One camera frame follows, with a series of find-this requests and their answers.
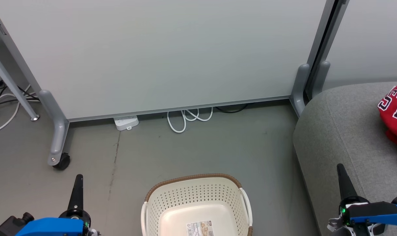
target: perforated basket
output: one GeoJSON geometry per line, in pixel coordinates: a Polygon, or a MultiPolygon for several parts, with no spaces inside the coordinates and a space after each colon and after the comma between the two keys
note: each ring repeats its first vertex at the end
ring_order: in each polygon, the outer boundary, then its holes
{"type": "Polygon", "coordinates": [[[235,178],[204,174],[155,185],[142,206],[143,236],[251,236],[252,211],[235,178]]]}

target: power strip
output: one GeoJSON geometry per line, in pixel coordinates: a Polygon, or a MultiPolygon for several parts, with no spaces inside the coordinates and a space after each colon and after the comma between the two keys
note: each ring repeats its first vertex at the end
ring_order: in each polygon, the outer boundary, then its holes
{"type": "Polygon", "coordinates": [[[132,127],[135,127],[139,124],[139,120],[137,119],[137,115],[132,116],[123,116],[123,117],[115,117],[114,123],[116,123],[116,127],[118,130],[131,130],[132,127]]]}

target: barcode sticker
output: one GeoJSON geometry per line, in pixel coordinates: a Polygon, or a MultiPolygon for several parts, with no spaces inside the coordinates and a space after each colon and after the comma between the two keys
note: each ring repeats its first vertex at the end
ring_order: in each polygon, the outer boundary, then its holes
{"type": "Polygon", "coordinates": [[[215,236],[212,221],[200,221],[187,224],[188,236],[215,236]]]}

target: concrete floor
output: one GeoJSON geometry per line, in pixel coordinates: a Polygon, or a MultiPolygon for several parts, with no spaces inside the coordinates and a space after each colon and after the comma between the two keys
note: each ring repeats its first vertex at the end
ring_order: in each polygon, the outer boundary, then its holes
{"type": "MultiPolygon", "coordinates": [[[[255,236],[318,235],[293,156],[297,118],[286,101],[253,104],[235,114],[215,112],[208,122],[188,122],[182,134],[170,130],[166,114],[140,116],[138,126],[121,132],[110,119],[73,123],[65,147],[72,161],[64,171],[47,165],[53,125],[40,103],[31,105],[40,120],[30,121],[20,108],[0,131],[0,224],[24,212],[59,216],[81,173],[92,227],[104,236],[140,236],[140,210],[152,186],[186,175],[226,173],[248,193],[255,236]]],[[[14,104],[0,107],[0,125],[14,109],[14,104]]],[[[180,128],[176,115],[171,121],[180,128]]]]}

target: gray sofa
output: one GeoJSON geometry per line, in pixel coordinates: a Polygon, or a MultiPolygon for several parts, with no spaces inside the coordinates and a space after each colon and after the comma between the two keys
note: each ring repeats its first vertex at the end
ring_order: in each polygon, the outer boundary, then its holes
{"type": "MultiPolygon", "coordinates": [[[[340,202],[336,165],[344,164],[357,193],[371,202],[397,196],[397,145],[385,136],[378,102],[397,85],[374,83],[326,90],[304,109],[294,147],[322,236],[340,202]]],[[[384,235],[397,235],[390,226],[384,235]]]]}

